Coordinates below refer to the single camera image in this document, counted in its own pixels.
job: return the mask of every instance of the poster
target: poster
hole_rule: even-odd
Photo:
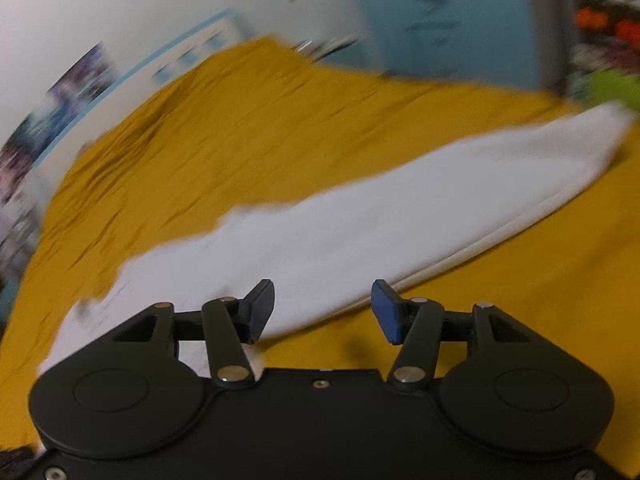
[[[0,150],[0,200],[6,204],[47,149],[80,111],[115,80],[112,63],[99,43],[49,89]]]

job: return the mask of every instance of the yellow bedsheet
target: yellow bedsheet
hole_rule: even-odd
[[[211,230],[239,203],[298,200],[469,134],[571,111],[543,93],[312,66],[271,40],[207,60],[105,134],[52,200],[0,347],[0,447],[36,441],[26,405],[36,366],[69,307],[104,294],[131,256]],[[451,310],[491,300],[599,371],[617,400],[600,452],[628,474],[640,470],[639,176],[633,130],[591,189],[409,292]],[[269,365],[383,372],[397,351],[368,310],[263,348]],[[458,354],[445,348],[441,368]]]

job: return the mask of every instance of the bed headboard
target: bed headboard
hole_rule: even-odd
[[[120,76],[56,137],[20,186],[44,210],[79,152],[179,75],[246,38],[226,10],[181,34]]]

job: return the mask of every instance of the folded white fabric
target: folded white fabric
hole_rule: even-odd
[[[616,104],[601,105],[469,137],[295,205],[236,208],[210,234],[127,262],[103,300],[74,306],[40,371],[157,301],[197,310],[269,278],[276,305],[264,336],[272,337],[366,302],[377,278],[400,289],[421,282],[580,193],[631,121]],[[183,345],[180,359],[208,373],[202,344]]]

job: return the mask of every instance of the wall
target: wall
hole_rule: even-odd
[[[354,0],[0,0],[0,143],[99,41],[123,73],[227,7],[291,43],[365,32]]]

